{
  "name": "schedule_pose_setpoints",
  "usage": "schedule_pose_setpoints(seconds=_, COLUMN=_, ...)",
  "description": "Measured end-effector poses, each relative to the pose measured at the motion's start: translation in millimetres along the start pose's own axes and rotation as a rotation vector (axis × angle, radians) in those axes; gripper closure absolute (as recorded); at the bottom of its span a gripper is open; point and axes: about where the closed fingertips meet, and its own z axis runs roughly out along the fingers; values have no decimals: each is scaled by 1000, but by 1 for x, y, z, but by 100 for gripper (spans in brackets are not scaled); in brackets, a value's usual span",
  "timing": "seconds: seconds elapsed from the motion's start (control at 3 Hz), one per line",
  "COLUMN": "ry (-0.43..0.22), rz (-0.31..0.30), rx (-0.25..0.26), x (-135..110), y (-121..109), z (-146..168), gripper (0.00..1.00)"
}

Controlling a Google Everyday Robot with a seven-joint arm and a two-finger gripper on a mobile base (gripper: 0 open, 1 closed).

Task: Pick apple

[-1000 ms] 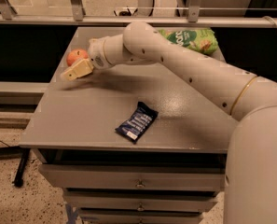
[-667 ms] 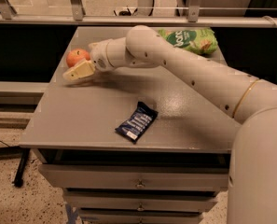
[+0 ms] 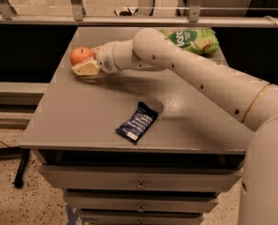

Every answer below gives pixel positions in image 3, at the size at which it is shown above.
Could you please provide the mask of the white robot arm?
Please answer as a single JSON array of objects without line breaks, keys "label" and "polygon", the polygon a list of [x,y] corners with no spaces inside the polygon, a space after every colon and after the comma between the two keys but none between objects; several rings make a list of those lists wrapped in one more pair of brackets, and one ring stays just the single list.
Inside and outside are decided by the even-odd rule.
[{"label": "white robot arm", "polygon": [[238,224],[278,225],[277,85],[188,52],[153,28],[127,41],[76,49],[70,62],[79,76],[169,69],[250,128]]}]

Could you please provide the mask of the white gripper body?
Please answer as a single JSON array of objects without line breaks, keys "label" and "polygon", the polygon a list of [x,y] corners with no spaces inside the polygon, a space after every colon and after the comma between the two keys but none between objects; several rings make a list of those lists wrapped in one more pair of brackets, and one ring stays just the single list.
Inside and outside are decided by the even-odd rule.
[{"label": "white gripper body", "polygon": [[96,62],[100,65],[103,72],[112,74],[119,73],[120,69],[117,67],[114,61],[114,48],[117,45],[117,41],[109,42],[99,48],[95,54]]}]

